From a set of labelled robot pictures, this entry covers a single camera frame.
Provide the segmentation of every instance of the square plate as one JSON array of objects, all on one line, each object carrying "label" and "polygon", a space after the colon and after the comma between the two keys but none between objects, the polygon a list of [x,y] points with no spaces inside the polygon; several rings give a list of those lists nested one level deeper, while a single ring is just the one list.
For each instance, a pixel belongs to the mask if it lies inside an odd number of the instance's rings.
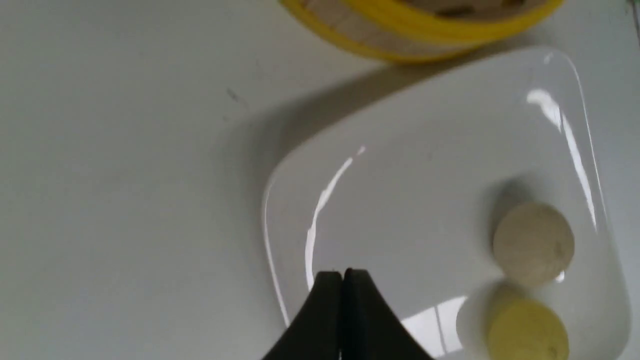
[{"label": "square plate", "polygon": [[481,309],[504,280],[492,231],[509,204],[527,199],[556,207],[575,235],[563,277],[529,295],[564,322],[570,359],[615,359],[629,334],[627,292],[579,80],[548,48],[412,86],[279,164],[263,226],[285,322],[317,271],[364,268],[433,357],[487,358]]}]

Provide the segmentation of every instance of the dark mark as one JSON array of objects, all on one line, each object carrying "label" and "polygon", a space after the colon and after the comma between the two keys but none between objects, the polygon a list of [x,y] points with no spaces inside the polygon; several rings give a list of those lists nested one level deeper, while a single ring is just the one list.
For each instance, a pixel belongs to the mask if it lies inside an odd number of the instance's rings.
[{"label": "dark mark", "polygon": [[636,36],[638,37],[638,45],[640,45],[640,19],[638,14],[638,4],[634,0],[629,0],[629,4],[631,5],[631,10],[634,16],[634,26],[636,28]]},{"label": "dark mark", "polygon": [[235,91],[231,90],[230,88],[227,88],[227,95],[229,95],[229,97],[235,101],[235,102],[240,102],[240,96],[238,96],[238,94],[236,94]]},{"label": "dark mark", "polygon": [[247,102],[242,97],[240,97],[240,95],[236,94],[233,89],[227,88],[227,95],[229,95],[229,97],[238,104],[242,104],[242,106],[247,109],[249,108],[249,104],[247,104]]}]

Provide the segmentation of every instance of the yellow bowl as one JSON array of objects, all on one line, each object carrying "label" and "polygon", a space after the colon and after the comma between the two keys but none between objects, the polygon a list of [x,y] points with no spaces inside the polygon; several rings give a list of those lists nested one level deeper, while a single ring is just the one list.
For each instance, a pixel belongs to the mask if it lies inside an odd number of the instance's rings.
[{"label": "yellow bowl", "polygon": [[511,17],[469,21],[439,17],[398,0],[282,0],[304,25],[355,54],[396,62],[437,61],[513,36],[550,15],[563,0]]}]

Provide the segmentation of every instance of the table surface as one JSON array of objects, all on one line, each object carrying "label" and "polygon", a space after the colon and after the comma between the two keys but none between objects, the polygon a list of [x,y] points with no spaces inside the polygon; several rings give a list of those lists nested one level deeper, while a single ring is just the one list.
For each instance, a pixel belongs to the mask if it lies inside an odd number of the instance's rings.
[{"label": "table surface", "polygon": [[259,224],[279,157],[393,91],[531,44],[580,74],[637,323],[632,16],[567,0],[469,58],[401,68],[335,49],[275,1],[2,2],[1,357],[260,358],[284,329]]}]

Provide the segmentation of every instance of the yellow round food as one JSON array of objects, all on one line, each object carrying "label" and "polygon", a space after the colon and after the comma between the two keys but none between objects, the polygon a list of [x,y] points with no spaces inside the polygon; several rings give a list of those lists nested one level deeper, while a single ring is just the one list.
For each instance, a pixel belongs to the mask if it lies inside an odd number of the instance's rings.
[{"label": "yellow round food", "polygon": [[487,335],[492,360],[566,360],[569,339],[558,316],[539,302],[520,299],[499,311]]}]

